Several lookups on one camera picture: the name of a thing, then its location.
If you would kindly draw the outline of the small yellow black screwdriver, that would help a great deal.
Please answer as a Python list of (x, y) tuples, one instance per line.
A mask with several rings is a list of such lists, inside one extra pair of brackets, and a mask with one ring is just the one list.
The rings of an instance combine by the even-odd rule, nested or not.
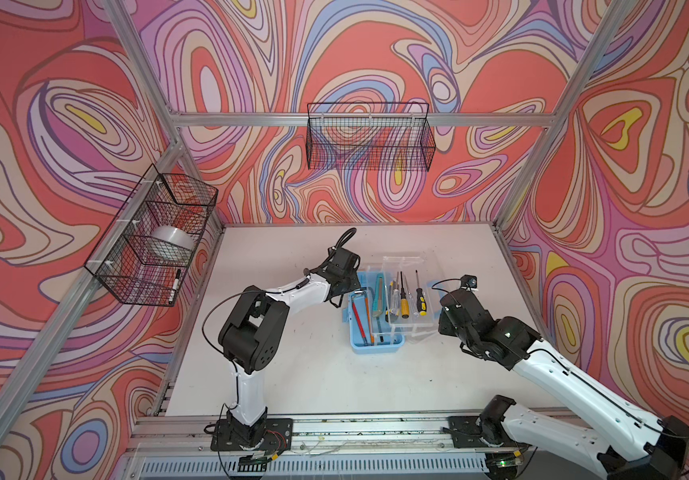
[(414, 271), (415, 274), (415, 280), (416, 280), (416, 311), (419, 316), (426, 316), (427, 315), (427, 302), (426, 298), (424, 295), (424, 290), (423, 286), (421, 284), (420, 278), (418, 271)]

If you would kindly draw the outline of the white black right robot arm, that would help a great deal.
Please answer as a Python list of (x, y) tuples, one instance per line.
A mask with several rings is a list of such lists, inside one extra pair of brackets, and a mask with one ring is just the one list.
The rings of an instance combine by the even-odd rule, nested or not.
[(658, 417), (570, 365), (523, 321), (494, 318), (473, 289), (440, 299), (438, 331), (459, 340), (463, 353), (498, 364), (548, 392), (584, 426), (531, 410), (496, 395), (479, 414), (472, 435), (498, 447), (527, 444), (560, 456), (603, 479), (679, 479), (689, 474), (689, 426)]

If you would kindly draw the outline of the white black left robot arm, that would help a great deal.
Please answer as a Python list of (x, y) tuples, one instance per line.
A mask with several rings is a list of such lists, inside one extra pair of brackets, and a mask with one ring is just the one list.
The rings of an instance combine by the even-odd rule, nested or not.
[(360, 288), (357, 276), (360, 256), (343, 248), (328, 249), (318, 267), (302, 278), (274, 290), (256, 286), (244, 289), (218, 335), (226, 360), (236, 368), (236, 406), (230, 421), (247, 430), (266, 421), (262, 370), (278, 354), (290, 316), (318, 304), (342, 304), (347, 294)]

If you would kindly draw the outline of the orange black screwdriver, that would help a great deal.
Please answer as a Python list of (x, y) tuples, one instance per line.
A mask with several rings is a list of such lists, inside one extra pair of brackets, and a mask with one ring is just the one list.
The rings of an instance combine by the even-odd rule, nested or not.
[(375, 345), (375, 337), (374, 337), (374, 330), (373, 330), (373, 326), (372, 326), (369, 295), (368, 295), (367, 291), (364, 294), (364, 307), (365, 307), (365, 314), (366, 314), (368, 335), (369, 335), (368, 343), (370, 346), (374, 346)]

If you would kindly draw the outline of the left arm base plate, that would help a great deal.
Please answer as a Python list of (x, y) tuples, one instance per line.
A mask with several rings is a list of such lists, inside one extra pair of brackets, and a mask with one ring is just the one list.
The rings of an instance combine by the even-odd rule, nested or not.
[(252, 426), (246, 426), (232, 418), (220, 419), (212, 428), (210, 450), (282, 453), (292, 447), (292, 433), (292, 418), (258, 420)]

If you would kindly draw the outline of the teal utility knife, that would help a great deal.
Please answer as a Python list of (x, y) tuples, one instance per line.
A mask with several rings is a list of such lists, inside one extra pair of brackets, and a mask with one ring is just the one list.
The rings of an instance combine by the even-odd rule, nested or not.
[(383, 315), (387, 310), (386, 287), (384, 273), (380, 272), (376, 278), (375, 311), (377, 316)]

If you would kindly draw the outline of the clear handle screwdriver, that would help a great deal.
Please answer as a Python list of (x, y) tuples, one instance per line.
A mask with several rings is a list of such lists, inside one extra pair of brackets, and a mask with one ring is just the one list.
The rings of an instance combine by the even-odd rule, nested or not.
[(399, 290), (395, 278), (392, 278), (392, 280), (390, 280), (388, 293), (388, 312), (391, 317), (396, 317), (399, 308)]

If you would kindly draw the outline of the red handle tool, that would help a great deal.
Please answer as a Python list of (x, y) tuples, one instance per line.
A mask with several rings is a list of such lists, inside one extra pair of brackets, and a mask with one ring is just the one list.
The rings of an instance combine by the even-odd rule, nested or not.
[(368, 346), (368, 338), (367, 338), (367, 335), (366, 335), (365, 330), (363, 328), (363, 325), (362, 325), (362, 322), (361, 322), (361, 319), (360, 319), (360, 316), (359, 316), (359, 313), (357, 310), (356, 299), (351, 300), (350, 304), (351, 304), (352, 315), (353, 315), (353, 318), (355, 319), (355, 324), (357, 325), (357, 330), (358, 330), (359, 335), (360, 335), (360, 339), (361, 339), (360, 344), (361, 344), (361, 346)]

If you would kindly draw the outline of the blue plastic tool box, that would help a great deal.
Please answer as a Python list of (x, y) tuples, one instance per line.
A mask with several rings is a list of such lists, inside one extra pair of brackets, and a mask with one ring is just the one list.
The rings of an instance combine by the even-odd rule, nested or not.
[(357, 277), (360, 288), (346, 296), (342, 313), (352, 351), (357, 355), (396, 352), (406, 340), (390, 311), (389, 275), (383, 270), (366, 270)]

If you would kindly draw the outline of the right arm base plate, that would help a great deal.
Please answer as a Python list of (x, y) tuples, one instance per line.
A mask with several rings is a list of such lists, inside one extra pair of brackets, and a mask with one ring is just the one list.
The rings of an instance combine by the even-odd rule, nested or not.
[(449, 416), (441, 432), (448, 434), (455, 448), (528, 448), (529, 444), (511, 439), (493, 420), (475, 415)]

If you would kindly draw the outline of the clear plastic box lid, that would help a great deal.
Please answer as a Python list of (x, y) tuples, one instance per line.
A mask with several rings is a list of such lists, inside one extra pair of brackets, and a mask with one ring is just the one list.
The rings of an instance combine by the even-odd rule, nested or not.
[[(430, 284), (427, 282), (426, 277), (429, 276), (430, 280), (438, 280), (436, 275), (437, 268), (429, 261), (426, 255), (417, 252), (377, 254), (368, 259), (363, 272), (366, 270), (383, 270), (389, 275), (390, 280), (395, 278), (398, 290), (400, 290), (399, 272), (403, 272), (410, 316), (407, 319), (402, 319), (400, 308), (398, 308), (398, 314), (394, 318), (396, 319), (397, 330), (405, 337), (406, 343), (420, 343), (436, 334), (437, 314), (433, 310), (434, 305), (432, 304), (432, 301), (436, 300), (436, 296), (430, 296)], [(415, 270), (418, 271), (427, 302), (426, 316), (419, 316), (416, 311)]]

